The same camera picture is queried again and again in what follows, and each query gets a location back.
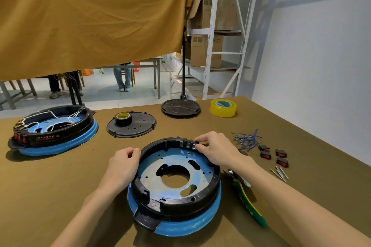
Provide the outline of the person's right hand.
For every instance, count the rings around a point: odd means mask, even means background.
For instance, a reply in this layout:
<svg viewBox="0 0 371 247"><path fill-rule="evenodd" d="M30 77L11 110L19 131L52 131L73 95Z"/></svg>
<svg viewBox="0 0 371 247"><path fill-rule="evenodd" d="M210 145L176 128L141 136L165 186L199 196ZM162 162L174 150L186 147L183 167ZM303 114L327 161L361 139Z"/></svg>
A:
<svg viewBox="0 0 371 247"><path fill-rule="evenodd" d="M233 169L242 158L247 157L241 154L223 133L211 131L196 137L194 142L212 147L214 157L208 159L215 165Z"/></svg>

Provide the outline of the person's left hand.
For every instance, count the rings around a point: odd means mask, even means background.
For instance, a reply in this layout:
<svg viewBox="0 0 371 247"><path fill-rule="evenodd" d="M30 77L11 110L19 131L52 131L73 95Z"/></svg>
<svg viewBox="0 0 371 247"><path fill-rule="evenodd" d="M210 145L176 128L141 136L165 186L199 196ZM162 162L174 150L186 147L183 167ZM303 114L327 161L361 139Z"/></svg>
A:
<svg viewBox="0 0 371 247"><path fill-rule="evenodd" d="M134 179L138 170L127 164L127 148L117 151L110 159L98 190L112 197L117 196Z"/></svg>

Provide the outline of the black round base blue rim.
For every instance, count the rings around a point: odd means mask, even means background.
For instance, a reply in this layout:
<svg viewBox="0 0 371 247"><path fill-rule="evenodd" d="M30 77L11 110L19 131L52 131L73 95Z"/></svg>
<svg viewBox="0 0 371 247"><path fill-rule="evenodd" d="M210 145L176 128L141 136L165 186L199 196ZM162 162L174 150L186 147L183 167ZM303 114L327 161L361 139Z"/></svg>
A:
<svg viewBox="0 0 371 247"><path fill-rule="evenodd" d="M162 176L184 168L188 183L171 188ZM135 178L128 186L128 204L134 222L158 235L179 237L205 227L216 215L221 200L220 167L181 137L152 142L141 151Z"/></svg>

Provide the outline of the person's left forearm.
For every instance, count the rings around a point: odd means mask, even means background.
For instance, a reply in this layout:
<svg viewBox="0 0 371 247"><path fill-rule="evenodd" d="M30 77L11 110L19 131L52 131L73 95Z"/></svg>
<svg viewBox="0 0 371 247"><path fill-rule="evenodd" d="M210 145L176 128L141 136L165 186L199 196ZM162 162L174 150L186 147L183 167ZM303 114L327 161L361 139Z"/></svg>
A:
<svg viewBox="0 0 371 247"><path fill-rule="evenodd" d="M120 187L112 184L98 187L50 247L86 247L100 217L127 186L128 182Z"/></svg>

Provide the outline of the person's right forearm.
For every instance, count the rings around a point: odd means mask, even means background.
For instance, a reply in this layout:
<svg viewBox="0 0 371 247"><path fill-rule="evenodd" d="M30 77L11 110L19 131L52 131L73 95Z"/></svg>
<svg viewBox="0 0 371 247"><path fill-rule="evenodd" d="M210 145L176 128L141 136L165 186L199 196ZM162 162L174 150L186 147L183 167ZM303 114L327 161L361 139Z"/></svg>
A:
<svg viewBox="0 0 371 247"><path fill-rule="evenodd" d="M304 247L371 247L371 239L313 200L237 154L228 167L251 184Z"/></svg>

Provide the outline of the black round cover plate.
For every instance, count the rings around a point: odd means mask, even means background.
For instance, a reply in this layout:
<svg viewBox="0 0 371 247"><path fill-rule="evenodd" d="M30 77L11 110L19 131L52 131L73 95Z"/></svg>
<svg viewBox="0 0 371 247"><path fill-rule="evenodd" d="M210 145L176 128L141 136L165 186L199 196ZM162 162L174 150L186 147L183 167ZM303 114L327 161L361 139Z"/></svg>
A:
<svg viewBox="0 0 371 247"><path fill-rule="evenodd" d="M127 111L132 114L132 123L126 127L118 127L114 118L107 124L107 132L115 138L135 138L143 136L153 129L157 124L154 116L148 113Z"/></svg>

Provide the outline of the small amber tape roll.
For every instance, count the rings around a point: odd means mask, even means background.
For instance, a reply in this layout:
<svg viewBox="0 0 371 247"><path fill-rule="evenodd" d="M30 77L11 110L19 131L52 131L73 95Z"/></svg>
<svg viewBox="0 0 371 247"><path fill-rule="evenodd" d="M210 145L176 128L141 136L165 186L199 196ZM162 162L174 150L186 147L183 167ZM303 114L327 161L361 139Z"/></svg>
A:
<svg viewBox="0 0 371 247"><path fill-rule="evenodd" d="M118 127L126 127L132 123L132 114L130 112L118 113L114 116L114 120Z"/></svg>

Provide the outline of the yellow tape roll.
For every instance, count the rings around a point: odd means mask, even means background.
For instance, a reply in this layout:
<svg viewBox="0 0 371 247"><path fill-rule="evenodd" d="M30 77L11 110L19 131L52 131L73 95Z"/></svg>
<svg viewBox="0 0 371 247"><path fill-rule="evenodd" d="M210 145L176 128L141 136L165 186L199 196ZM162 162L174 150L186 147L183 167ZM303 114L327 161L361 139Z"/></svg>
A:
<svg viewBox="0 0 371 247"><path fill-rule="evenodd" d="M227 99L214 99L210 103L211 114L222 117L230 118L236 114L237 104Z"/></svg>

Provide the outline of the wooden chair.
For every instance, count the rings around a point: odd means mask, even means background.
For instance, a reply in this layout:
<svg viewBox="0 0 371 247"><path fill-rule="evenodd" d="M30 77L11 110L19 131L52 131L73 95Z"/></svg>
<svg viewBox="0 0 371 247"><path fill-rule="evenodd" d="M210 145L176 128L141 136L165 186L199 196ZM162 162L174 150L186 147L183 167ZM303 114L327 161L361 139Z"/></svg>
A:
<svg viewBox="0 0 371 247"><path fill-rule="evenodd" d="M119 82L124 88L131 88L135 85L135 72L133 68L119 69Z"/></svg>

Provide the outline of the black stand pole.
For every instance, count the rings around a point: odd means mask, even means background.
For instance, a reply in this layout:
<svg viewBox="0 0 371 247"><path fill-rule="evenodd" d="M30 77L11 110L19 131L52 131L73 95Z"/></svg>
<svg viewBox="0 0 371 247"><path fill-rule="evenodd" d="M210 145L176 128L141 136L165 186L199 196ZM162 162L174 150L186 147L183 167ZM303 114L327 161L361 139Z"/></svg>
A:
<svg viewBox="0 0 371 247"><path fill-rule="evenodd" d="M185 92L185 68L186 68L186 55L185 55L185 49L186 49L186 26L183 27L183 34L182 34L182 93L180 95L180 99L186 100L187 95Z"/></svg>

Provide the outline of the black tripod legs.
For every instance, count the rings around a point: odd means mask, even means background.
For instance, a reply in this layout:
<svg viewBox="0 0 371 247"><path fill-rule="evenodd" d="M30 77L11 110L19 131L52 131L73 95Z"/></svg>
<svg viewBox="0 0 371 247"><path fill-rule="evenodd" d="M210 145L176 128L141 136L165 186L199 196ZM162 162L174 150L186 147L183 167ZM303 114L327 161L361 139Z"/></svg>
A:
<svg viewBox="0 0 371 247"><path fill-rule="evenodd" d="M63 73L73 105L85 106L81 99L80 77L77 71Z"/></svg>

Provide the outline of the grey metal table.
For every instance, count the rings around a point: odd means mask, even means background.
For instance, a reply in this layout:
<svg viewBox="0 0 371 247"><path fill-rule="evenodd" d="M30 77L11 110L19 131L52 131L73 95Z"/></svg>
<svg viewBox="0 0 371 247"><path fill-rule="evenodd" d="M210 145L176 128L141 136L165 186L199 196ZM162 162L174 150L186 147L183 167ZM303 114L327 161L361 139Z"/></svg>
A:
<svg viewBox="0 0 371 247"><path fill-rule="evenodd" d="M157 90L158 99L161 98L161 83L160 83L160 72L161 72L161 60L163 57L153 57L149 59L144 59L139 61L140 62L140 68L153 68L154 72L154 88ZM93 69L115 69L115 68L135 68L134 65L110 65L110 66L103 66L103 67L95 67Z"/></svg>

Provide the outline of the tall brown cardboard box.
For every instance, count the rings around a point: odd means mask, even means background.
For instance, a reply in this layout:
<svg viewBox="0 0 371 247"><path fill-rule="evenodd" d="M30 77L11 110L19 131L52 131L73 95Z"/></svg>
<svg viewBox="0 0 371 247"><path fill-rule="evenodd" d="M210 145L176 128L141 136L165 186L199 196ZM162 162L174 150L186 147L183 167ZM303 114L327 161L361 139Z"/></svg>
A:
<svg viewBox="0 0 371 247"><path fill-rule="evenodd" d="M224 36L216 35L213 40L212 52L222 52ZM207 60L208 36L191 36L190 65L193 67L205 67Z"/></svg>

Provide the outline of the white metal shelf rack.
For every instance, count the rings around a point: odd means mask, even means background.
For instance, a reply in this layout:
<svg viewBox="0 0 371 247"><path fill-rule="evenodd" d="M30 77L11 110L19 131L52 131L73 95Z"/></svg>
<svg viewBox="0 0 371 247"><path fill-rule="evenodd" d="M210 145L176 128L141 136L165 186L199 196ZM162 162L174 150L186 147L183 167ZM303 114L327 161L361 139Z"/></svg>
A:
<svg viewBox="0 0 371 247"><path fill-rule="evenodd" d="M215 30L217 1L212 0L210 27L188 29L189 43L186 45L185 92L187 99L205 100L237 96L243 73L248 39L256 0L234 0L237 11L235 30ZM191 36L207 35L208 48L205 67L190 65ZM212 52L214 36L224 36L222 52ZM169 97L179 98L173 85L182 87L182 51L169 56Z"/></svg>

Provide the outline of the open brown cardboard box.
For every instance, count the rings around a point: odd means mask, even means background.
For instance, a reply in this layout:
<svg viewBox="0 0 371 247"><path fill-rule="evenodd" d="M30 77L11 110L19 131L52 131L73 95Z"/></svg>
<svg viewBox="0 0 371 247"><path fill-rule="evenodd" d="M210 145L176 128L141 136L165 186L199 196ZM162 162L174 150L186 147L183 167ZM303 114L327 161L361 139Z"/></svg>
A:
<svg viewBox="0 0 371 247"><path fill-rule="evenodd" d="M188 29L210 27L212 0L193 0L187 17Z"/></svg>

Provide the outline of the mustard yellow cloth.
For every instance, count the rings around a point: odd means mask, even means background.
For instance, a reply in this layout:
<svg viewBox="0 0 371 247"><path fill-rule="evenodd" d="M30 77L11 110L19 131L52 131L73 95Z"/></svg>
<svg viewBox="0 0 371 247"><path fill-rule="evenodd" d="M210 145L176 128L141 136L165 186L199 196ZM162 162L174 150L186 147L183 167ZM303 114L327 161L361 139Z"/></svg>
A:
<svg viewBox="0 0 371 247"><path fill-rule="evenodd" d="M0 81L181 49L192 0L0 0Z"/></svg>

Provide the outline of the green yellow handled pliers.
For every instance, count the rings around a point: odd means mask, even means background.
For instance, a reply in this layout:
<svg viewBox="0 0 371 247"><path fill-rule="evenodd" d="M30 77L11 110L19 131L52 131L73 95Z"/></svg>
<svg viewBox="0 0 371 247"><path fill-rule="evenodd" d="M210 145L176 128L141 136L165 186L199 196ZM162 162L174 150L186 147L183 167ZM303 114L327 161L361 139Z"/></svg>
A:
<svg viewBox="0 0 371 247"><path fill-rule="evenodd" d="M239 174L235 173L233 170L230 169L223 169L223 172L232 180L232 188L237 193L240 201L242 202L243 206L246 208L248 213L251 217L263 228L267 227L267 222L261 213L255 208L252 202L247 197L244 186L251 187L251 185L242 178Z"/></svg>

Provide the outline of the wired black round base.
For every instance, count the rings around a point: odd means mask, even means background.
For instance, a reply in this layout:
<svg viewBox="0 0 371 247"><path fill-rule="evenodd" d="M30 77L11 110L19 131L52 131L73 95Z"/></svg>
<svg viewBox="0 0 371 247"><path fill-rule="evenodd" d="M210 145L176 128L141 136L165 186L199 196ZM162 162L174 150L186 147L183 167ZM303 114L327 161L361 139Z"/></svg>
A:
<svg viewBox="0 0 371 247"><path fill-rule="evenodd" d="M18 120L8 147L31 157L53 156L76 148L98 131L95 111L80 105L40 110Z"/></svg>

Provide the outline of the grey table frame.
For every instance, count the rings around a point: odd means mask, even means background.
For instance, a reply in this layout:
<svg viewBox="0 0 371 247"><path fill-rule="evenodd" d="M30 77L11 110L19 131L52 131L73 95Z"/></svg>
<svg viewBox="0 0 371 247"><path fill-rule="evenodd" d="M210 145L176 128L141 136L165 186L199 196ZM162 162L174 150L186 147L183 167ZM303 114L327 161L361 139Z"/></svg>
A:
<svg viewBox="0 0 371 247"><path fill-rule="evenodd" d="M12 81L8 81L13 88L12 91L9 91L7 89L6 83L4 81L0 81L0 111L4 110L4 104L8 104L10 109L16 109L16 102L26 98L29 95L33 95L35 98L38 97L32 79L28 78L26 80L30 87L30 90L28 91L25 90L21 80L16 80L18 88L15 87Z"/></svg>

